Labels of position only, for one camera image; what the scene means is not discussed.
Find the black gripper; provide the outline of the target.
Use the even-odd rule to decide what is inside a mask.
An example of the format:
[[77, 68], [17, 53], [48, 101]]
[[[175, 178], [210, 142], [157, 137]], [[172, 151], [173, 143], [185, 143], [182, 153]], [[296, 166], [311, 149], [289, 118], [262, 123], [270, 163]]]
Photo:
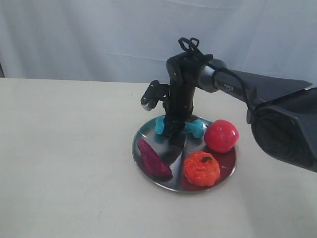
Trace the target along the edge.
[[169, 102], [165, 107], [163, 135], [170, 139], [174, 147], [183, 147], [185, 122], [193, 111], [195, 86], [179, 84], [171, 81], [169, 87]]

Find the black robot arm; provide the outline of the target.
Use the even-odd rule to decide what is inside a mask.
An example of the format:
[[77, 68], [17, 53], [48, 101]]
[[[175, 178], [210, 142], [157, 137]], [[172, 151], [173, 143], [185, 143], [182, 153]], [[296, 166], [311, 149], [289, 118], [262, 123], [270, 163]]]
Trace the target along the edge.
[[207, 57], [180, 54], [167, 60], [170, 77], [164, 136], [180, 132], [193, 111], [196, 88], [218, 90], [244, 102], [246, 121], [260, 148], [280, 161], [317, 170], [317, 88], [303, 80], [274, 78], [226, 68]]

